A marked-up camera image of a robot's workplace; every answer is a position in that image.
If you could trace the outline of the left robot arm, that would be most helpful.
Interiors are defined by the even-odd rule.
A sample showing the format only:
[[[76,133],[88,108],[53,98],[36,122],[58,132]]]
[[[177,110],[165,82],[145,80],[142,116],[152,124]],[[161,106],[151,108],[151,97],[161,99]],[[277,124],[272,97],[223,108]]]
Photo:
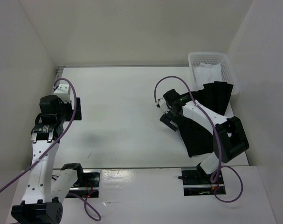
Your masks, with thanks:
[[[32,129],[33,157],[29,180],[19,205],[11,210],[20,224],[58,224],[63,214],[62,203],[71,186],[81,186],[85,175],[79,163],[63,165],[56,180],[52,179],[55,156],[66,128],[64,122],[81,120],[81,100],[63,101],[57,95],[40,99],[41,112]]]

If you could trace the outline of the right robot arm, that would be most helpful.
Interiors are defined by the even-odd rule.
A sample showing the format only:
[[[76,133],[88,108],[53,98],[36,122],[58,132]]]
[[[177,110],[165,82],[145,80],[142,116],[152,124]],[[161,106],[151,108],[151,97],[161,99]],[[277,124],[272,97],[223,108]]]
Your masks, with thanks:
[[[196,178],[201,183],[215,183],[228,162],[249,148],[241,120],[226,117],[200,103],[194,94],[178,94],[174,89],[156,101],[164,109],[160,121],[179,131],[186,148],[211,151],[196,167]]]

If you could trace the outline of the white folded cloth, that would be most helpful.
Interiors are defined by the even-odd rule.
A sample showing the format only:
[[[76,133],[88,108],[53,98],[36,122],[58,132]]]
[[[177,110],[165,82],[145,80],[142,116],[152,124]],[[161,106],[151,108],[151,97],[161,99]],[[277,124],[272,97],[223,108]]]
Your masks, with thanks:
[[[198,90],[204,89],[204,84],[222,82],[221,65],[211,65],[200,63],[199,67],[194,69],[195,83]]]

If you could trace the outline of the white plastic lattice basket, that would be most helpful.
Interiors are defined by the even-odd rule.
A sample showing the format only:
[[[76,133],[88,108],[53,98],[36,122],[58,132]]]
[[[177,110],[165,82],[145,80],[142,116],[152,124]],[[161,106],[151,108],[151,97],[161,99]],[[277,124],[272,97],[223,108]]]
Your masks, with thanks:
[[[233,85],[232,96],[240,93],[235,70],[226,54],[193,52],[188,54],[188,62],[196,90],[202,90],[204,84],[219,81]]]

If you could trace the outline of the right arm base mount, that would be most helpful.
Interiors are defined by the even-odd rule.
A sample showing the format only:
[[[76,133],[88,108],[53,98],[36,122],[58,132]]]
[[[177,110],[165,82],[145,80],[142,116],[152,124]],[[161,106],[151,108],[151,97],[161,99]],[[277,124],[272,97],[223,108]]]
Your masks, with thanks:
[[[178,179],[182,181],[184,196],[207,196],[213,195],[215,190],[217,195],[225,195],[226,190],[224,180],[220,177],[216,183],[211,183],[209,178],[203,181],[197,175],[196,170],[182,170]]]

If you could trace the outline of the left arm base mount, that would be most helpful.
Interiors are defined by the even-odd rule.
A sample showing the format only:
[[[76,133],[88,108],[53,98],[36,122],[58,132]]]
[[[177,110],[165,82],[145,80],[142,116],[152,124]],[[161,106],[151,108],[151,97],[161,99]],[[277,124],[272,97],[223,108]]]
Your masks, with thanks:
[[[51,196],[60,202],[65,198],[98,197],[100,171],[82,167],[55,169],[52,174]]]

